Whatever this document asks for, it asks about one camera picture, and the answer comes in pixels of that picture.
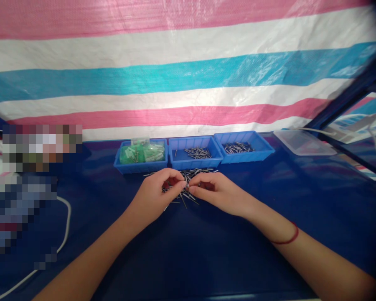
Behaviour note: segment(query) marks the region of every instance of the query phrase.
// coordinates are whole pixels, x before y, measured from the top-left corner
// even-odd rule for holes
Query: blue plastic bin
[[[214,134],[214,138],[223,155],[221,164],[263,161],[274,153],[274,148],[255,131]],[[227,153],[223,144],[234,142],[248,142],[255,151],[250,153]]]
[[[209,159],[193,159],[184,151],[185,148],[194,148],[197,146],[207,148],[212,157]],[[177,170],[217,167],[223,159],[212,136],[170,138],[168,140],[168,150],[171,165]]]
[[[167,139],[151,139],[151,142],[164,143],[164,161],[146,162],[146,163],[133,163],[133,164],[121,164],[120,163],[120,151],[123,146],[131,145],[131,141],[124,141],[121,143],[120,148],[117,151],[116,158],[113,166],[118,169],[122,174],[127,173],[148,173],[152,171],[159,171],[160,169],[167,167],[168,162],[168,148]]]

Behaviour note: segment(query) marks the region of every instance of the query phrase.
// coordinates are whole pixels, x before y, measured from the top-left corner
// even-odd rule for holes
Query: red string bracelet
[[[292,224],[295,226],[295,234],[290,240],[287,240],[286,242],[274,242],[271,240],[270,242],[277,244],[277,245],[286,245],[286,244],[293,242],[298,237],[300,230],[298,229],[298,226],[294,222],[292,222]]]

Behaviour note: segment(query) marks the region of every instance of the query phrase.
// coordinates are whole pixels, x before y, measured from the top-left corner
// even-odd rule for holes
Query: plastic lid
[[[276,130],[273,133],[298,156],[332,156],[337,153],[304,130]]]

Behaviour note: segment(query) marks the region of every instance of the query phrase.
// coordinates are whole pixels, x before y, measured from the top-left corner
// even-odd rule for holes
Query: striped backdrop
[[[0,1],[0,117],[84,141],[301,127],[375,53],[366,0]]]

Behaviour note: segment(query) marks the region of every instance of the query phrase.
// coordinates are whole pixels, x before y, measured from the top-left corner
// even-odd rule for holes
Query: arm
[[[189,186],[190,193],[249,220],[271,241],[288,241],[295,234],[296,228],[289,220],[221,173],[199,174]],[[371,300],[376,293],[374,278],[301,230],[293,242],[274,246],[324,301]]]
[[[162,193],[164,181],[174,186]],[[90,300],[124,247],[185,188],[180,172],[165,168],[147,177],[125,212],[77,259],[58,274],[33,301]]]

